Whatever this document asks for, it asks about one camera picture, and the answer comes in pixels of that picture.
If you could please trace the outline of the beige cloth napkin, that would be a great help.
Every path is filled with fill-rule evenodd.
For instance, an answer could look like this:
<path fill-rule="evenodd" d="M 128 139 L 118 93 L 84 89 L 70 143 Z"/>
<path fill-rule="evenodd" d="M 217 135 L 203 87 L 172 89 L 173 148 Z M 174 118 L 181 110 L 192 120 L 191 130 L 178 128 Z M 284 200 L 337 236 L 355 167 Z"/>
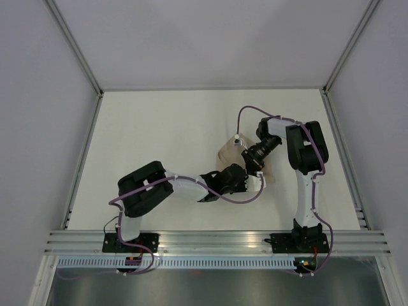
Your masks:
<path fill-rule="evenodd" d="M 235 136 L 232 136 L 218 151 L 215 160 L 216 170 L 222 171 L 226 167 L 232 164 L 238 164 L 242 168 L 245 168 L 245 162 L 241 153 L 245 150 L 244 146 L 234 145 Z M 267 184 L 275 183 L 275 176 L 273 174 L 272 160 L 270 156 L 264 159 L 264 168 L 262 172 L 266 178 Z"/>

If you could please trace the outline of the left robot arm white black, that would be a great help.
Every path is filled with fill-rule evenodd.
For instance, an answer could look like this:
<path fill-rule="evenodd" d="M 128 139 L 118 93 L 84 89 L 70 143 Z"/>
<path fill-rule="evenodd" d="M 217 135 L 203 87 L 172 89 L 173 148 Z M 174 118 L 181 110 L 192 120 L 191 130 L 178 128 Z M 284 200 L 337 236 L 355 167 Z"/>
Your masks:
<path fill-rule="evenodd" d="M 232 164 L 223 171 L 211 171 L 192 180 L 180 179 L 165 170 L 162 163 L 153 161 L 119 179 L 119 217 L 121 233 L 106 233 L 102 252 L 125 253 L 143 252 L 138 245 L 156 251 L 153 241 L 156 234 L 143 237 L 140 234 L 141 219 L 170 196 L 187 198 L 196 202 L 217 201 L 225 194 L 246 192 L 246 171 L 238 164 Z"/>

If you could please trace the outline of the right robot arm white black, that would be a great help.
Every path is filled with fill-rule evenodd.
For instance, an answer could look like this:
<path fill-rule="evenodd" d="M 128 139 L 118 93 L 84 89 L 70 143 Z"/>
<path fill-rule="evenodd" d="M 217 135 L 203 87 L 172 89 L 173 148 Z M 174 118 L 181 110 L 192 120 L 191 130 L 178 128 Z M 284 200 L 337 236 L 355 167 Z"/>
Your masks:
<path fill-rule="evenodd" d="M 274 254 L 327 253 L 330 248 L 318 213 L 319 178 L 325 174 L 328 149 L 317 121 L 306 124 L 284 119 L 263 118 L 256 134 L 260 142 L 241 155 L 249 175 L 265 167 L 266 157 L 286 141 L 288 161 L 297 181 L 297 210 L 290 233 L 271 234 L 265 240 Z"/>

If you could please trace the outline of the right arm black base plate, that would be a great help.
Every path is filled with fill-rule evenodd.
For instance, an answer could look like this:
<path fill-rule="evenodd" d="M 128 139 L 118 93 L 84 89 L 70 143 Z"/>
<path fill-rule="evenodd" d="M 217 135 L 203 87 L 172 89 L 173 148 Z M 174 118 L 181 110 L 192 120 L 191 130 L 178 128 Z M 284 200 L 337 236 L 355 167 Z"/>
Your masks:
<path fill-rule="evenodd" d="M 294 238 L 290 233 L 274 233 L 270 235 L 270 244 L 274 254 L 327 254 L 330 250 L 325 234 Z"/>

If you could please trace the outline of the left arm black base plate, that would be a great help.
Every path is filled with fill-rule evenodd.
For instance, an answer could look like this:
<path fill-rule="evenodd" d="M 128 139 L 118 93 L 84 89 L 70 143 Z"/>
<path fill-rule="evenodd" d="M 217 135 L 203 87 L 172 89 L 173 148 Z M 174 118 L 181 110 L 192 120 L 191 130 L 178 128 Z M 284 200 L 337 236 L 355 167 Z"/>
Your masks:
<path fill-rule="evenodd" d="M 102 253 L 155 253 L 159 246 L 157 233 L 141 233 L 138 238 L 122 243 L 117 233 L 107 233 L 104 236 Z"/>

